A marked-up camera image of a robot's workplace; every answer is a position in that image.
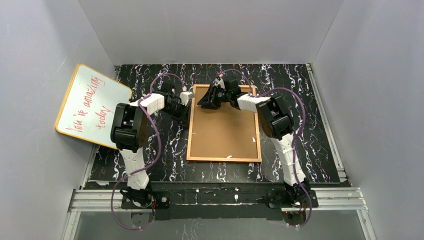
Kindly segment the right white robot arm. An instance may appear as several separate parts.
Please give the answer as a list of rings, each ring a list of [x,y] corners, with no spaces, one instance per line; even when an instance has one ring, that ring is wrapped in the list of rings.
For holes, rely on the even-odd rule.
[[[309,181],[296,153],[293,117],[281,96],[253,95],[242,92],[239,87],[229,90],[211,85],[197,105],[203,109],[216,110],[221,107],[221,103],[229,103],[235,109],[258,115],[263,132],[271,139],[278,154],[289,203],[293,206],[305,203],[312,207]]]

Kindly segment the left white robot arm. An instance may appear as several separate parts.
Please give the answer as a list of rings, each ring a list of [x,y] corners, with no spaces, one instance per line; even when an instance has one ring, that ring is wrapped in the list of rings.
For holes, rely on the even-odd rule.
[[[151,92],[131,103],[119,103],[110,131],[111,141],[123,158],[126,170],[126,189],[120,193],[129,201],[149,205],[154,201],[148,189],[149,176],[144,161],[144,150],[148,140],[151,116],[157,112],[170,115],[184,127],[189,126],[190,100],[195,97],[186,87],[177,90],[171,83],[163,83],[160,90]]]

